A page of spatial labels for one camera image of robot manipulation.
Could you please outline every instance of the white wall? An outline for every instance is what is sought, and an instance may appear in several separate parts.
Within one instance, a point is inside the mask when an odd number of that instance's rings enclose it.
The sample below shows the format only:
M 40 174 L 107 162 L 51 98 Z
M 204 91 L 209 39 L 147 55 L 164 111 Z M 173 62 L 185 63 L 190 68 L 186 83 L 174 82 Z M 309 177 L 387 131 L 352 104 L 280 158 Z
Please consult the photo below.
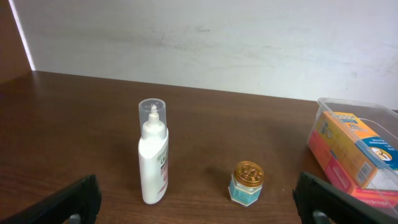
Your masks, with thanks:
M 398 109 L 396 0 L 14 0 L 37 70 Z

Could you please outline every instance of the lotion bottle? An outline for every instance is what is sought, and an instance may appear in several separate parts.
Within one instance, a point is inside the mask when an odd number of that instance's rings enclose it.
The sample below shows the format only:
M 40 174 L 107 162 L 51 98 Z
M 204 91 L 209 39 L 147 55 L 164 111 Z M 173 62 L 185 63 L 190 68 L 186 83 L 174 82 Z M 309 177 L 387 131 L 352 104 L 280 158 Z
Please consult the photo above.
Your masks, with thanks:
M 141 138 L 138 143 L 142 198 L 145 203 L 157 203 L 168 184 L 169 130 L 166 124 L 166 104 L 160 99 L 139 103 Z

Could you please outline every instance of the transparent bottle cap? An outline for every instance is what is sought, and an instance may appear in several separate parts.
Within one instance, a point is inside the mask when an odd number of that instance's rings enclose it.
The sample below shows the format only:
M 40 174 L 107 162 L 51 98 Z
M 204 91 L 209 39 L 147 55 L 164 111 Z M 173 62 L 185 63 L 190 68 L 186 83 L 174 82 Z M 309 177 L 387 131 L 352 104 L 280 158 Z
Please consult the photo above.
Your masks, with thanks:
M 160 99 L 146 99 L 142 100 L 138 104 L 138 110 L 139 110 L 139 123 L 141 127 L 141 135 L 142 135 L 142 127 L 146 121 L 149 119 L 149 114 L 151 112 L 151 109 L 153 110 L 153 105 L 156 106 L 156 112 L 159 114 L 159 120 L 164 123 L 165 127 L 167 128 L 167 123 L 166 123 L 166 104 L 163 100 Z

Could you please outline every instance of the jar lid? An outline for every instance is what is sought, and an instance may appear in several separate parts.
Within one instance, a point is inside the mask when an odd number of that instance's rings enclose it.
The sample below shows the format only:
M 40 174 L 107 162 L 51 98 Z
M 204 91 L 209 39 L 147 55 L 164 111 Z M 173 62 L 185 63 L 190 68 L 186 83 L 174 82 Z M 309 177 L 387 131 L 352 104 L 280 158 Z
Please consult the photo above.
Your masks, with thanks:
M 264 172 L 259 165 L 250 161 L 242 161 L 236 164 L 234 177 L 245 187 L 258 187 L 264 181 Z

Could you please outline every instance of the small jar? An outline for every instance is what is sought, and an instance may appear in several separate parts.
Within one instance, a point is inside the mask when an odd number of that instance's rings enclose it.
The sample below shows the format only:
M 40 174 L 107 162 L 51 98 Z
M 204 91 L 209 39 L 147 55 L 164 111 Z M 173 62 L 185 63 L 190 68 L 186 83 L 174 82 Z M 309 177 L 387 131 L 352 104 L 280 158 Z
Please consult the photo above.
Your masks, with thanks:
M 239 162 L 228 187 L 231 200 L 245 207 L 251 205 L 259 198 L 263 181 L 264 172 L 259 165 Z

